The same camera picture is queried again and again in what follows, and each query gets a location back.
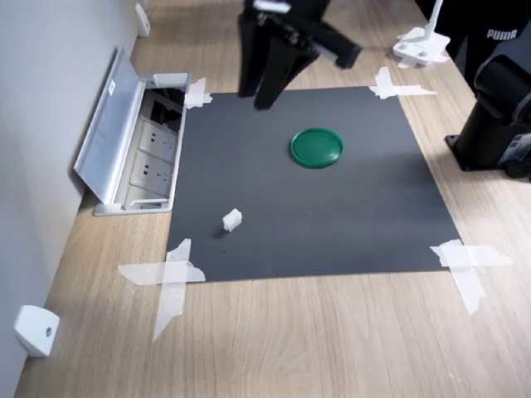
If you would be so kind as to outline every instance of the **white plastic bracket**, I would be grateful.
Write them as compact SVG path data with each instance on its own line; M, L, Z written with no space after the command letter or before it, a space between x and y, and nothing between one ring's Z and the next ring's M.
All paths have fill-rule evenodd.
M59 317L53 312L34 305L22 305L14 330L30 357L48 357L58 326Z

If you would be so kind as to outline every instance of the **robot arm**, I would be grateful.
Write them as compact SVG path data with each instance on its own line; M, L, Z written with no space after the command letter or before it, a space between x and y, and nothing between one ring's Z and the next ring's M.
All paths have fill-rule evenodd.
M269 109L284 88L321 52L343 69L362 48L322 21L329 0L245 0L238 18L241 39L240 97Z

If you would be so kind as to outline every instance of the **white stand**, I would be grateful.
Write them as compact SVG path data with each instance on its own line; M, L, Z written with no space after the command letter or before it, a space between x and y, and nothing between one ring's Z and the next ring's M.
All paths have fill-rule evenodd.
M450 42L449 37L434 32L441 6L442 0L437 0L426 29L414 27L395 44L392 48L395 56L403 58L409 65L423 66L430 65L441 56Z
M139 23L139 37L149 36L149 31L151 30L151 25L149 25L148 16L146 15L144 9L140 4L134 6L136 11L136 19Z
M59 317L47 309L23 305L15 321L15 335L30 357L48 357L56 338Z

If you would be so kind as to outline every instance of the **small white block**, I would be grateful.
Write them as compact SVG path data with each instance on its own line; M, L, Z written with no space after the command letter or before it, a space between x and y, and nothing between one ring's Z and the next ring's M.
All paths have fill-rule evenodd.
M15 321L15 335L30 357L48 357L59 317L47 309L23 305Z
M229 214L223 217L223 229L227 232L232 232L237 226L241 224L241 213L234 209Z
M426 39L424 29L414 27L394 45L392 52L408 62L414 61L426 66L438 59L448 43L450 43L449 37L434 32L430 39Z

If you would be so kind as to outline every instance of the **tape strip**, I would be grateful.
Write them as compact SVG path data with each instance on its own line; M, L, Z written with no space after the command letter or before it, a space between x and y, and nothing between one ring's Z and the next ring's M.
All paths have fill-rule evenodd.
M376 76L376 85L369 89L382 100L396 95L435 95L435 91L424 90L419 85L393 85L389 68L383 66Z
M436 91L424 90L419 85L394 85L396 95L436 95ZM369 89L376 95L380 94L379 87L371 85Z
M400 63L398 64L398 67L400 69L406 69L411 68L412 66L415 66L417 63L414 60L407 60L406 58L402 58Z
M190 84L188 92L184 95L184 104L188 109L194 107L201 108L203 104L210 104L212 102L210 93L205 93L206 85L207 78L205 77Z
M443 56L442 54L439 54L438 56L436 56L433 60L433 62L436 62L438 64L442 64L444 62L447 62L450 58L448 58L447 56ZM400 61L400 63L398 64L398 67L400 69L407 69L407 68L411 68L412 66L415 66L417 64L417 62L415 60L410 60L410 59L407 59L407 58L402 58L402 60Z
M448 267L469 314L475 313L485 290L475 267L511 265L513 260L487 245L466 246L460 240L450 240L431 247L439 256L441 266Z
M138 286L150 286L163 282L165 268L174 269L167 283L205 281L205 274L189 261L119 265L118 271Z
M397 95L397 92L392 85L391 74L389 73L389 68L383 66L378 71L378 74L374 76L376 80L376 86L378 88L378 94L380 99L384 100L389 97Z
M192 241L185 239L166 254L165 263L119 265L118 271L138 286L162 284L153 342L170 321L183 313L186 283L204 282L205 274L188 261Z

